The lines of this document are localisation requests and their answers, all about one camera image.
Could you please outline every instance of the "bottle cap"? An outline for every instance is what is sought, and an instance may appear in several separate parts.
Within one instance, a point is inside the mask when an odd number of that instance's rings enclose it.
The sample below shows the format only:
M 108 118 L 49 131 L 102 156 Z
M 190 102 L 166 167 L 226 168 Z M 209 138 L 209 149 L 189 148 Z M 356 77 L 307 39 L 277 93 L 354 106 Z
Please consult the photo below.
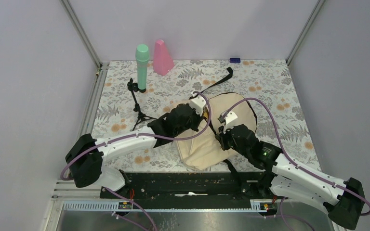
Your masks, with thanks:
M 137 46 L 135 51 L 135 59 L 140 62 L 148 62 L 149 60 L 149 49 L 145 44 L 140 44 Z

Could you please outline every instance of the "green bottle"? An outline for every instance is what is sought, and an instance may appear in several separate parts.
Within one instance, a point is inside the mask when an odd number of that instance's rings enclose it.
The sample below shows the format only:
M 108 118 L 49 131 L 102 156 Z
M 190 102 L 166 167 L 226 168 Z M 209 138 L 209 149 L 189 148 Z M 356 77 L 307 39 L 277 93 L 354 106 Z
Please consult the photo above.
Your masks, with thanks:
M 135 51 L 135 59 L 137 60 L 137 82 L 138 89 L 144 93 L 146 90 L 146 70 L 149 61 L 149 49 L 147 45 L 140 44 Z

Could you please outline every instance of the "mini tripod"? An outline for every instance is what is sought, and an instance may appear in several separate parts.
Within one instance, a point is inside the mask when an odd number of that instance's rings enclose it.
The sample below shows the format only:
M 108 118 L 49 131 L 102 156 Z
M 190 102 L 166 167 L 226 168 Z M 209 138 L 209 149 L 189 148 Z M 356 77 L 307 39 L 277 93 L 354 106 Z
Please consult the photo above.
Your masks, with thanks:
M 134 83 L 132 78 L 130 78 L 130 81 L 127 83 L 127 88 L 129 91 L 131 91 L 131 95 L 134 98 L 135 106 L 134 106 L 133 111 L 138 112 L 137 122 L 135 122 L 134 128 L 132 129 L 132 131 L 134 131 L 137 125 L 139 125 L 140 123 L 147 121 L 147 120 L 155 119 L 155 118 L 147 116 L 146 114 L 141 112 L 140 105 L 138 104 L 137 98 L 135 97 L 135 94 L 134 94 L 134 91 L 135 92 L 138 91 L 138 84 Z

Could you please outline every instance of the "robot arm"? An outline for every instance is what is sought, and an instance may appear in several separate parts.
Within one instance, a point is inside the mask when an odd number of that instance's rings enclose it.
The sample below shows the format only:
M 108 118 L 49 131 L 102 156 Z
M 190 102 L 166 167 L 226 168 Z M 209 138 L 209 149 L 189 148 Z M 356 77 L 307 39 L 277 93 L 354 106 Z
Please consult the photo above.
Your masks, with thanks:
M 259 141 L 254 132 L 245 125 L 237 125 L 237 118 L 234 112 L 229 112 L 221 121 L 224 125 L 219 128 L 216 139 L 220 142 L 222 149 L 234 149 L 256 168 L 265 171 L 261 182 L 258 182 L 264 191 L 269 189 L 274 195 L 306 203 L 328 214 L 329 218 L 338 225 L 347 229 L 355 229 L 364 202 L 339 189 L 337 185 L 364 197 L 362 184 L 358 180 L 350 178 L 344 181 L 291 158 L 298 164 L 298 166 L 293 165 L 286 157 L 287 154 L 283 154 L 280 148 Z M 326 184 L 299 167 L 323 179 L 335 182 L 336 185 Z
M 106 167 L 106 162 L 137 150 L 156 148 L 172 142 L 159 137 L 174 138 L 188 129 L 197 131 L 205 105 L 203 98 L 196 97 L 190 103 L 180 104 L 170 113 L 132 132 L 105 139 L 93 139 L 91 134 L 81 136 L 66 155 L 66 162 L 70 163 L 85 150 L 93 150 L 69 168 L 76 187 L 95 184 L 113 191 L 119 190 L 125 185 L 126 179 L 121 170 Z

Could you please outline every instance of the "leaf pattern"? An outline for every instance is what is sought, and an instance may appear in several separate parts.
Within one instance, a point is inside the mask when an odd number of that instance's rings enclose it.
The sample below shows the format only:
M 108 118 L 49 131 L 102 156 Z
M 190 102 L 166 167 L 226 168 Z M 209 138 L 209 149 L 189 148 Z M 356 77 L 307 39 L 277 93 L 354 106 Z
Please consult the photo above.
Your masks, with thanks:
M 230 64 L 227 60 L 175 60 L 174 64 L 175 67 L 165 76 L 159 76 L 149 68 L 146 93 L 135 94 L 141 110 L 148 116 L 159 117 L 170 110 L 172 103 L 186 100 L 193 91 L 201 91 L 219 81 L 227 75 L 226 68 L 230 66 L 234 70 L 233 77 L 206 90 L 205 95 L 213 97 L 231 91 L 260 99 L 272 112 L 287 152 L 306 165 L 320 169 L 284 60 L 243 60 L 240 64 Z M 127 90 L 127 82 L 130 78 L 136 80 L 136 67 L 133 61 L 110 63 L 92 130 L 94 138 L 124 134 L 134 126 L 137 113 L 132 110 L 134 102 Z M 278 145 L 267 111 L 256 102 L 250 103 L 258 116 L 256 136 Z M 258 171 L 242 155 L 229 159 L 237 171 Z M 106 165 L 128 172 L 195 171 L 183 164 L 174 142 L 120 156 Z M 218 163 L 204 171 L 223 172 L 228 168 L 226 164 Z

